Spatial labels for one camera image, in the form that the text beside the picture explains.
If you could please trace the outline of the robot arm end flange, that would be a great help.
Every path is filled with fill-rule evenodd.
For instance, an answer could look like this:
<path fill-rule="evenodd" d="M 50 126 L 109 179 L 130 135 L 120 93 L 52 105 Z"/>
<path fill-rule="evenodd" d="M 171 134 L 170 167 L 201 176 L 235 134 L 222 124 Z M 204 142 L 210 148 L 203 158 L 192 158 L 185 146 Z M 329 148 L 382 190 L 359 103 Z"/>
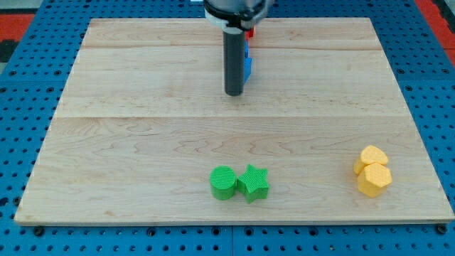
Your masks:
<path fill-rule="evenodd" d="M 230 34 L 250 31 L 267 17 L 274 0 L 204 0 L 205 18 Z"/>

